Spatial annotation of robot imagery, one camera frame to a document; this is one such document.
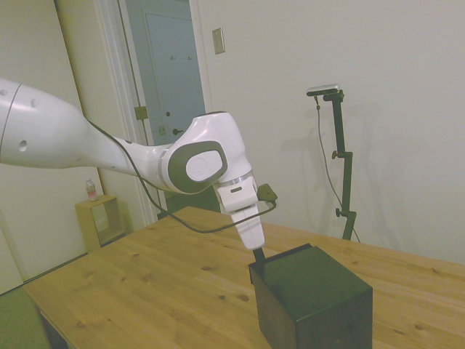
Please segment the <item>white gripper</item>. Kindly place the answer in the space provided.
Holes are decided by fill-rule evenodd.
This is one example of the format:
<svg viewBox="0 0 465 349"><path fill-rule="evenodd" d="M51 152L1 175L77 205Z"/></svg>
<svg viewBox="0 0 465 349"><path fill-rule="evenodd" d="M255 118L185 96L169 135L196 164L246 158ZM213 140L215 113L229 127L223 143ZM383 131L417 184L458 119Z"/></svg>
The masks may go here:
<svg viewBox="0 0 465 349"><path fill-rule="evenodd" d="M256 262L266 260L263 249L264 232L259 217L256 183L253 177L217 188L220 202L232 221L245 248L253 250Z"/></svg>

